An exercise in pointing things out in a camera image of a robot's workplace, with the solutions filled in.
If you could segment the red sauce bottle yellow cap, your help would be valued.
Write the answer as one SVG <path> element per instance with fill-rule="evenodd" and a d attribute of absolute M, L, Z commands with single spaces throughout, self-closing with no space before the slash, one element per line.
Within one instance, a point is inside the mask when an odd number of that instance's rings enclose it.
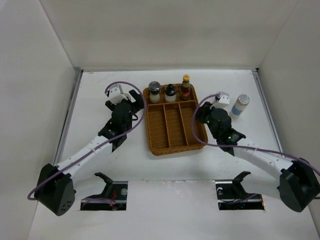
<path fill-rule="evenodd" d="M 188 100 L 191 96 L 190 76 L 185 74 L 182 78 L 182 84 L 180 88 L 180 98 L 184 101 Z"/>

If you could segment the tall blue-label shaker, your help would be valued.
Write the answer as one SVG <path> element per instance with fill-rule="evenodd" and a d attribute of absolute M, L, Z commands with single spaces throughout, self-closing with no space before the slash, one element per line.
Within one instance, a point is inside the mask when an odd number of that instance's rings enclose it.
<path fill-rule="evenodd" d="M 229 112 L 230 116 L 234 119 L 238 119 L 249 103 L 250 97 L 246 94 L 240 94 Z"/>

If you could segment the black-top salt grinder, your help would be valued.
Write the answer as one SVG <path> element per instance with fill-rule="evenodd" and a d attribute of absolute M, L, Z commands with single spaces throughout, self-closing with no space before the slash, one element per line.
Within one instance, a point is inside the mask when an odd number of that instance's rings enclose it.
<path fill-rule="evenodd" d="M 176 87 L 173 84 L 168 84 L 164 89 L 164 100 L 166 103 L 174 103 L 176 101 Z"/>

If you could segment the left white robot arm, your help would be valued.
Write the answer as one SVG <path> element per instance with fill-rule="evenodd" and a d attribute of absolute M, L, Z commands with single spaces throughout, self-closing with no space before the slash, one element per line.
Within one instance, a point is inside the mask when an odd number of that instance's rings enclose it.
<path fill-rule="evenodd" d="M 85 167 L 93 167 L 99 154 L 112 154 L 127 139 L 134 128 L 134 121 L 141 123 L 137 116 L 144 111 L 146 101 L 140 90 L 122 93 L 114 85 L 107 90 L 105 105 L 111 110 L 111 118 L 88 145 L 68 159 L 52 165 L 46 164 L 40 171 L 36 188 L 32 195 L 56 216 L 64 215 L 76 200 L 75 182 Z"/>

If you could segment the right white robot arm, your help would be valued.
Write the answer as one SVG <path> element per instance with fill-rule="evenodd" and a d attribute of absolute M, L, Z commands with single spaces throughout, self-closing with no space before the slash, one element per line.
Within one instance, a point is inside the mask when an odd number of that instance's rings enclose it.
<path fill-rule="evenodd" d="M 202 101 L 195 109 L 192 121 L 206 124 L 216 140 L 214 147 L 248 161 L 275 179 L 268 194 L 280 199 L 289 209 L 302 212 L 320 196 L 320 172 L 307 160 L 288 153 L 258 147 L 232 127 L 227 111 Z"/>

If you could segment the brown wicker divided basket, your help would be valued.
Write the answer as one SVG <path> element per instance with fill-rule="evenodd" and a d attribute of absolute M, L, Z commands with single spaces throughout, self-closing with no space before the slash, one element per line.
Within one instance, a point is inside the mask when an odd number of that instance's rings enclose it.
<path fill-rule="evenodd" d="M 147 106 L 145 122 L 148 148 L 155 156 L 202 149 L 205 145 L 196 140 L 192 130 L 200 140 L 208 141 L 205 126 L 197 121 L 192 124 L 193 113 L 199 104 L 194 86 L 190 86 L 188 100 L 180 98 L 181 84 L 174 86 L 177 90 L 175 102 L 165 101 L 165 85 L 161 86 L 158 103 L 150 101 L 148 88 L 143 90 Z"/>

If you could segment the left aluminium frame rail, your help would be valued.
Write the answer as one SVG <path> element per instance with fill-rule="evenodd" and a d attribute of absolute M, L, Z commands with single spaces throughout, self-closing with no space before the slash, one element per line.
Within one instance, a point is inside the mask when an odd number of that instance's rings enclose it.
<path fill-rule="evenodd" d="M 72 90 L 71 90 L 71 94 L 70 94 L 70 98 L 69 98 L 69 102 L 68 102 L 68 107 L 67 107 L 65 119 L 63 122 L 62 132 L 61 132 L 61 135 L 59 138 L 57 150 L 56 150 L 55 157 L 53 160 L 54 164 L 56 164 L 60 161 L 62 154 L 63 154 L 63 150 L 64 150 L 66 139 L 67 139 L 67 134 L 68 134 L 69 127 L 70 127 L 70 122 L 72 119 L 72 114 L 73 114 L 74 107 L 75 107 L 75 102 L 76 102 L 79 87 L 80 87 L 80 82 L 81 82 L 82 75 L 83 75 L 83 69 L 81 69 L 80 67 L 75 67 L 74 71 L 75 71 L 75 78 L 73 80 L 73 86 L 72 86 Z"/>

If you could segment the aluminium frame rail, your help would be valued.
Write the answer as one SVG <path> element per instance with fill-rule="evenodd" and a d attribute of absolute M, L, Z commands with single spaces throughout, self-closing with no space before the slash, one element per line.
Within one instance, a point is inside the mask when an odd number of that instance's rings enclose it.
<path fill-rule="evenodd" d="M 253 141 L 252 162 L 278 180 L 281 170 L 288 169 L 292 162 L 289 158 L 281 155 L 282 146 L 275 130 L 269 106 L 262 89 L 258 71 L 250 71 L 250 117 L 253 118 L 253 130 L 249 138 Z"/>
<path fill-rule="evenodd" d="M 63 150 L 64 150 L 66 139 L 67 139 L 67 134 L 68 134 L 69 127 L 70 127 L 70 122 L 72 119 L 72 114 L 73 114 L 74 107 L 75 107 L 75 102 L 76 102 L 79 87 L 80 87 L 80 82 L 81 82 L 82 75 L 83 75 L 83 69 L 81 69 L 80 67 L 75 67 L 74 71 L 75 71 L 75 78 L 73 80 L 73 86 L 72 86 L 72 90 L 71 90 L 71 94 L 70 94 L 70 98 L 69 98 L 69 102 L 68 102 L 68 107 L 67 107 L 65 119 L 63 122 L 62 132 L 61 132 L 61 135 L 59 138 L 57 150 L 56 150 L 55 157 L 53 160 L 54 164 L 56 164 L 60 161 L 62 154 L 63 154 Z"/>

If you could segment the right aluminium frame rail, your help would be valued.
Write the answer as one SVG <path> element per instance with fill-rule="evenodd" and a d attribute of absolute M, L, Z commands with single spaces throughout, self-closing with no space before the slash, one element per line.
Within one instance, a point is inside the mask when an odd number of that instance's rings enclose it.
<path fill-rule="evenodd" d="M 249 138 L 253 141 L 252 162 L 278 180 L 281 170 L 288 169 L 292 162 L 289 158 L 281 155 L 282 146 L 275 130 L 269 106 L 262 89 L 258 71 L 250 71 L 250 117 L 253 118 L 253 130 Z"/>

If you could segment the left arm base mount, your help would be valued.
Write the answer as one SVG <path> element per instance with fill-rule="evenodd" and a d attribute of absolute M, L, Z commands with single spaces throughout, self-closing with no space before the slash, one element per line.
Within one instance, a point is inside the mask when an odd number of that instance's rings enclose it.
<path fill-rule="evenodd" d="M 81 200 L 81 211 L 125 211 L 127 209 L 128 186 L 127 181 L 113 181 L 101 172 L 94 174 L 105 183 L 99 194 L 85 197 Z"/>

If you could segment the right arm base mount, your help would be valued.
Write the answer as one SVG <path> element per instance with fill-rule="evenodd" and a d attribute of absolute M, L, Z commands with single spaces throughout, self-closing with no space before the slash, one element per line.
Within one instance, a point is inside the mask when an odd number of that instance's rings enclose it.
<path fill-rule="evenodd" d="M 220 211 L 265 210 L 261 194 L 247 193 L 242 181 L 249 171 L 243 171 L 233 179 L 215 181 L 217 204 Z"/>

